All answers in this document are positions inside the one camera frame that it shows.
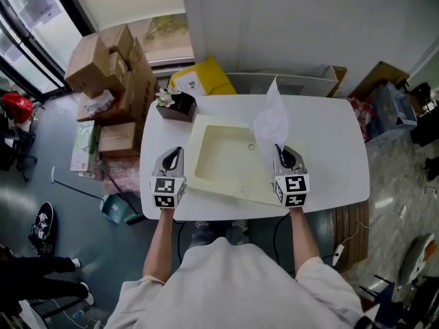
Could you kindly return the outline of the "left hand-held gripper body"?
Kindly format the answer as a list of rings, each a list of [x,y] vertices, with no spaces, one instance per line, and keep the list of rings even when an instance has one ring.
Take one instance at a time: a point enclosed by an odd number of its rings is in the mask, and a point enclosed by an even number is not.
[[[156,208],[177,208],[185,194],[186,177],[153,175],[150,178],[152,202]]]

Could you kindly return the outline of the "person's left forearm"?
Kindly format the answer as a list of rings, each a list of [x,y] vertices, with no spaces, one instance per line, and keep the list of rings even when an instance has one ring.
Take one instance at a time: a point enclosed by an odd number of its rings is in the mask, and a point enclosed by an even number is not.
[[[166,282],[171,276],[171,246],[174,209],[161,209],[150,248],[143,265],[143,276]]]

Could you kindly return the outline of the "pink plastic-wrapped package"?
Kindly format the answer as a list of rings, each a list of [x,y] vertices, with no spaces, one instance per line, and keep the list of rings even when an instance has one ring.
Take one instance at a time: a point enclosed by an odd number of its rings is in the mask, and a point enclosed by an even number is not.
[[[123,193],[134,193],[140,197],[140,158],[106,158],[103,161],[106,172]]]

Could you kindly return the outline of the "green dustpan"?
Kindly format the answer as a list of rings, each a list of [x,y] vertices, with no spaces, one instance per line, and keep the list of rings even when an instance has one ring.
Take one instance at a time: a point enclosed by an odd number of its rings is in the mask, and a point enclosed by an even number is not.
[[[124,218],[124,215],[128,211],[128,203],[122,199],[118,195],[104,195],[103,197],[87,193],[86,191],[80,190],[78,188],[75,188],[73,186],[70,186],[68,184],[65,184],[64,182],[61,182],[60,180],[57,180],[55,178],[55,167],[51,168],[51,183],[52,184],[59,184],[65,188],[68,188],[72,191],[75,191],[77,193],[81,193],[85,196],[95,198],[99,200],[99,210],[100,212],[110,221],[113,223],[119,225]]]

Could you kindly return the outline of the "person's leg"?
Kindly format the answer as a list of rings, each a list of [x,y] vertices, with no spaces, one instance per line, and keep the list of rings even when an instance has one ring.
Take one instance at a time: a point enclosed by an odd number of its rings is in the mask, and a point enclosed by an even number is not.
[[[232,225],[226,230],[226,240],[234,246],[248,244],[249,238],[246,231],[239,225]]]
[[[190,248],[196,246],[209,245],[216,239],[214,231],[206,226],[195,229],[195,231],[191,235],[191,244]]]

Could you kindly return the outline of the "white artificial flower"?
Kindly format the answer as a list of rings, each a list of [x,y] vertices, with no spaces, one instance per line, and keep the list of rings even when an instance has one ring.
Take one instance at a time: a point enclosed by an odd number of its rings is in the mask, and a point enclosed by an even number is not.
[[[160,88],[156,93],[157,104],[160,107],[169,108],[175,104],[174,95],[181,95],[182,92],[176,88]]]

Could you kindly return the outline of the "person's right leg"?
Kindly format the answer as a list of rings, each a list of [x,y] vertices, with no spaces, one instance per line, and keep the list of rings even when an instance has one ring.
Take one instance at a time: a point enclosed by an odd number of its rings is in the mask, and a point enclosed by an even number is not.
[[[232,225],[226,230],[226,240],[234,246],[248,244],[249,238],[246,231],[239,225]]]

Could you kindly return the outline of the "wooden slat board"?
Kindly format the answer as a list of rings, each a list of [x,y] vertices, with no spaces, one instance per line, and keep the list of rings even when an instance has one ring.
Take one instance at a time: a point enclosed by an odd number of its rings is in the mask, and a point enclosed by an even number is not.
[[[343,246],[335,268],[343,273],[367,259],[369,242],[368,200],[337,207],[333,212],[334,246]]]

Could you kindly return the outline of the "green and white carton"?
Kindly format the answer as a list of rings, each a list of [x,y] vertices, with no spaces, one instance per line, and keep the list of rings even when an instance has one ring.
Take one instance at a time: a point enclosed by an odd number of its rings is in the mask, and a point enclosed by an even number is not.
[[[100,127],[94,121],[83,121],[77,126],[73,142],[70,170],[83,178],[99,177]]]

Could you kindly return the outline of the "person's white shirt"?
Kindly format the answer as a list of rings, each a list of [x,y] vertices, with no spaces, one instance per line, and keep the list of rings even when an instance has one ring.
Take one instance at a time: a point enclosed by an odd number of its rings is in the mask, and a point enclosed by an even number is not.
[[[106,329],[352,329],[359,297],[318,257],[291,277],[260,248],[219,238],[188,249],[166,282],[124,282]]]

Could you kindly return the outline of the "stack of cardboard boxes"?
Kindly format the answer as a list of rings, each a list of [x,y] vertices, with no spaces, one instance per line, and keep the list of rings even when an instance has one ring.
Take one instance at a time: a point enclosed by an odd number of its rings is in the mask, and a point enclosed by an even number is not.
[[[77,121],[100,127],[98,151],[106,157],[139,156],[147,114],[157,91],[143,48],[126,24],[85,36],[73,50],[66,83],[81,95]],[[109,90],[115,97],[105,112],[88,117],[85,101]]]

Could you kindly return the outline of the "black oval board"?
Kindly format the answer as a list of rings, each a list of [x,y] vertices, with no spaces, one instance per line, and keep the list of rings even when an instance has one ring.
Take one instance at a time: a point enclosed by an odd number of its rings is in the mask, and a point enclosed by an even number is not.
[[[43,203],[28,235],[28,239],[38,256],[46,257],[54,254],[56,226],[56,214],[53,206],[49,202]]]

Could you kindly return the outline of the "black cabinet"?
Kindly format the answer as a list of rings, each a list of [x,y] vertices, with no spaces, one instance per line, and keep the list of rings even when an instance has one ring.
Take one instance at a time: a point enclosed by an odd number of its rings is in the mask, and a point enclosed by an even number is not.
[[[413,144],[424,147],[439,139],[439,114],[426,114],[410,132]]]

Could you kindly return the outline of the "grey poster sheet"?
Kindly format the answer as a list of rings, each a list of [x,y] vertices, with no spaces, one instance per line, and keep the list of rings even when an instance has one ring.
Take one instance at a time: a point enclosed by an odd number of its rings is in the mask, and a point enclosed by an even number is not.
[[[29,28],[39,23],[47,24],[62,12],[55,0],[20,0],[20,2],[23,7],[19,16]]]

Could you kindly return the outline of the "black metal frame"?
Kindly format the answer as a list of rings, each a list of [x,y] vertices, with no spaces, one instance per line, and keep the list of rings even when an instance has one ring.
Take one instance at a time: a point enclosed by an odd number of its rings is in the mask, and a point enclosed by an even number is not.
[[[439,329],[439,277],[424,276],[412,282],[414,296],[408,306],[395,302],[395,283],[386,283],[382,291],[362,287],[373,300],[361,297],[364,317],[355,329]]]

